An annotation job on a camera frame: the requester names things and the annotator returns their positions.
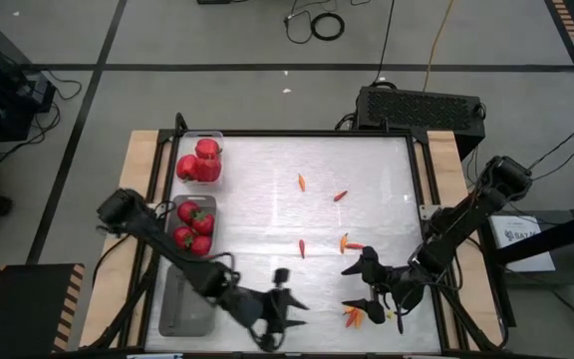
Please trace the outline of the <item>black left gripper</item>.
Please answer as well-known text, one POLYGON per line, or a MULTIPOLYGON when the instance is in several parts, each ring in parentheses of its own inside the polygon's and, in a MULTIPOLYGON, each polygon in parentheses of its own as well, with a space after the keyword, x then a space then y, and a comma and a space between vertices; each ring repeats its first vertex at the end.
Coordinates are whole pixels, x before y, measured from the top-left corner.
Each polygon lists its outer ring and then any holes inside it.
POLYGON ((286 339, 287 329, 306 325, 306 321, 290 321, 288 308, 294 306, 308 310, 308 307, 292 296, 288 288, 275 287, 267 292, 251 291, 252 298, 260 303, 259 319, 266 323, 265 331, 258 334, 253 327, 248 333, 256 344, 282 344, 286 339))

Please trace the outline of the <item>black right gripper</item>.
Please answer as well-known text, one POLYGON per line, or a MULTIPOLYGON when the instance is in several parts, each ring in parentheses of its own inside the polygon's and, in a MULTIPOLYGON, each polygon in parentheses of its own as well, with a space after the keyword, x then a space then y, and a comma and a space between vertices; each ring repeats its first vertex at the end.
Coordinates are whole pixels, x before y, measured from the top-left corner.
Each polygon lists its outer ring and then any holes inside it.
POLYGON ((342 275, 360 274, 363 279, 375 279, 375 300, 358 299, 343 301, 349 308, 360 309, 375 324, 383 324, 386 315, 382 304, 390 308, 387 296, 404 310, 413 310, 422 301, 422 281, 410 266, 392 267, 381 265, 376 251, 371 246, 362 248, 358 260, 341 272, 342 275))

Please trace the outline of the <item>red bell pepper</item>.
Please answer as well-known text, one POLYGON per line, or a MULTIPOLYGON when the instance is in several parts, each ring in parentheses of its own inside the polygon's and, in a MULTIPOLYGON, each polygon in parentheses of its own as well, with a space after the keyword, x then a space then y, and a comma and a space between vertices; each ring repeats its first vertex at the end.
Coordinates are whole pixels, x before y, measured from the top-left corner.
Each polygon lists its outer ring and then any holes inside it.
POLYGON ((219 143, 212 138, 198 140, 194 150, 196 156, 204 160, 216 160, 221 153, 219 143))
POLYGON ((176 163, 175 173, 181 181, 196 180, 197 157, 195 155, 181 157, 176 163))
POLYGON ((221 162, 219 159, 198 159, 197 160, 197 180, 199 182, 217 181, 221 173, 221 162))

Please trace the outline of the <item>grey translucent plastic container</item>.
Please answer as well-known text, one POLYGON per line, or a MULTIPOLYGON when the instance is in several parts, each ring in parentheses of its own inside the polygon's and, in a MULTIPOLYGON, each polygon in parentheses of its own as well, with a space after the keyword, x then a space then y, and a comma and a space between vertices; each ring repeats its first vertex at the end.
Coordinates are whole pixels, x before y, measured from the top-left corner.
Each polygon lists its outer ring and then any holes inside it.
MULTIPOLYGON (((192 200, 192 201, 196 202, 196 203, 200 206, 200 211, 204 211, 204 212, 207 212, 207 213, 211 213, 211 214, 213 214, 214 217, 215 217, 215 227, 214 227, 214 231, 213 231, 213 234, 210 235, 210 237, 212 238, 211 249, 210 249, 209 253, 208 253, 207 255, 205 255, 205 256, 209 256, 209 255, 211 255, 212 253, 215 252, 214 247, 215 247, 215 241, 216 241, 216 220, 217 220, 217 217, 218 217, 217 207, 216 207, 216 201, 215 201, 215 199, 214 199, 212 196, 208 196, 208 195, 204 195, 204 196, 201 196, 201 195, 178 195, 178 196, 176 196, 176 197, 173 199, 174 209, 170 212, 169 217, 168 217, 168 220, 167 220, 167 230, 166 230, 166 232, 171 235, 171 237, 172 237, 172 243, 175 245, 175 247, 176 247, 177 249, 179 249, 182 253, 192 254, 192 253, 190 252, 189 248, 188 248, 188 249, 180 249, 180 248, 178 248, 178 247, 176 246, 176 244, 175 244, 175 242, 174 242, 174 238, 173 238, 173 232, 174 232, 174 230, 175 230, 177 227, 179 227, 179 226, 189 226, 189 227, 192 228, 191 224, 186 224, 186 223, 182 222, 182 221, 178 218, 178 216, 177 216, 177 214, 176 214, 176 210, 177 210, 178 206, 179 206, 181 203, 183 203, 184 201, 187 201, 187 200, 192 200)), ((201 235, 201 234, 198 234, 194 229, 193 229, 193 231, 195 232, 195 236, 201 235)))
POLYGON ((215 325, 215 309, 175 266, 167 270, 160 309, 158 332, 163 337, 203 337, 215 325))

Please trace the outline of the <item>wooden table side board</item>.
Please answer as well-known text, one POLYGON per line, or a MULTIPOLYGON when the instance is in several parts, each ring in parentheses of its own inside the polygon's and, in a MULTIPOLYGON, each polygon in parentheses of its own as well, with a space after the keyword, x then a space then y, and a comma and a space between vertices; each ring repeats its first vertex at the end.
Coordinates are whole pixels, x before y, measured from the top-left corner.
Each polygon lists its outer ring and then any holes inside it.
MULTIPOLYGON (((123 165, 120 187, 146 194, 157 146, 157 131, 134 131, 123 165)), ((106 257, 96 271, 92 296, 78 345, 97 340, 111 324, 129 296, 132 271, 137 258, 138 242, 134 238, 118 244, 112 235, 104 238, 102 254, 106 257)))
MULTIPOLYGON (((432 168, 440 203, 455 207, 468 195, 462 165, 452 132, 428 132, 432 168)), ((502 329, 480 250, 470 241, 457 249, 463 274, 459 299, 475 324, 495 345, 502 340, 502 329)))

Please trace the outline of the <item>white printed box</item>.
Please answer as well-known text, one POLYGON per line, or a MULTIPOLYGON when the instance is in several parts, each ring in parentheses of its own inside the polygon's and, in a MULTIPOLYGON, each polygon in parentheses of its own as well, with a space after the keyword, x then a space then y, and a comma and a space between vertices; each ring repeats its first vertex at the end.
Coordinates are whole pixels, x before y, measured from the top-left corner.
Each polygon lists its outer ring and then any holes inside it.
POLYGON ((492 215, 489 229, 499 251, 509 247, 510 261, 506 268, 513 272, 554 272, 556 270, 549 251, 536 252, 536 247, 522 242, 542 232, 542 224, 529 215, 492 215))

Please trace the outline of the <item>black computer case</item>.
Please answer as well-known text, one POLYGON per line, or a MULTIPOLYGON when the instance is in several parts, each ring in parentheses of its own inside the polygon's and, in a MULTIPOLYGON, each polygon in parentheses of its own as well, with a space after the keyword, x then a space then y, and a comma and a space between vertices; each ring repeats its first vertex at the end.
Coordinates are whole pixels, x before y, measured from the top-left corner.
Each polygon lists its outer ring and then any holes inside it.
POLYGON ((486 107, 478 97, 364 87, 356 105, 356 130, 406 130, 424 140, 428 132, 451 131, 459 157, 485 138, 486 107))

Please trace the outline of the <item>black stand beam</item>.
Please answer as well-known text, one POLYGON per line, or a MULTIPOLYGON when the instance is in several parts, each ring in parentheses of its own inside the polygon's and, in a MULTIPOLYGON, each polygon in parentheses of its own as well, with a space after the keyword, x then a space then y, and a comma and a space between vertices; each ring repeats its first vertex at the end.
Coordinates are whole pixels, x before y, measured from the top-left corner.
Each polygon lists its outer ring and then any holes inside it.
POLYGON ((574 219, 495 251, 499 264, 507 264, 574 243, 574 219))

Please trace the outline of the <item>black metal table frame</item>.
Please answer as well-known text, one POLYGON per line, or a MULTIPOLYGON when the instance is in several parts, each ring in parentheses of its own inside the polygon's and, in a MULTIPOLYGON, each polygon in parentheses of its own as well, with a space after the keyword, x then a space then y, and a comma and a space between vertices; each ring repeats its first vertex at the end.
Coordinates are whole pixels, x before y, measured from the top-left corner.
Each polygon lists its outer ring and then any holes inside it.
MULTIPOLYGON (((175 176, 175 154, 166 155, 163 150, 166 143, 170 143, 171 149, 179 149, 180 138, 190 129, 187 127, 182 114, 177 114, 174 127, 171 129, 157 130, 157 146, 155 149, 154 163, 150 174, 145 198, 154 202, 165 200, 169 197, 172 180, 175 176)), ((435 173, 432 168, 431 153, 429 150, 428 134, 424 140, 418 140, 409 131, 395 130, 388 133, 382 131, 333 131, 333 130, 216 130, 224 137, 261 137, 261 138, 385 138, 401 137, 416 147, 416 153, 411 159, 413 180, 415 189, 422 192, 421 181, 428 182, 426 191, 430 193, 433 203, 440 203, 439 193, 436 186, 435 173)), ((444 355, 460 356, 483 356, 495 355, 500 352, 500 346, 493 344, 483 331, 475 324, 472 317, 465 311, 460 302, 459 294, 445 289, 432 294, 437 295, 440 305, 435 310, 437 314, 438 332, 440 338, 445 340, 448 332, 452 331, 457 338, 455 344, 444 342, 442 353, 444 355)))

